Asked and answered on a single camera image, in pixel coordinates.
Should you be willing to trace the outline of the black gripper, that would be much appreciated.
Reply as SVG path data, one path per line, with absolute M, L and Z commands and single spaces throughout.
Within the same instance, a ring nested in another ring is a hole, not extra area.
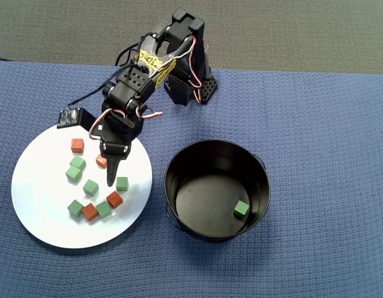
M 107 160 L 107 185 L 113 186 L 121 160 L 127 159 L 132 142 L 142 132 L 144 120 L 135 114 L 123 116 L 111 110 L 100 121 L 102 129 L 97 129 L 102 157 Z

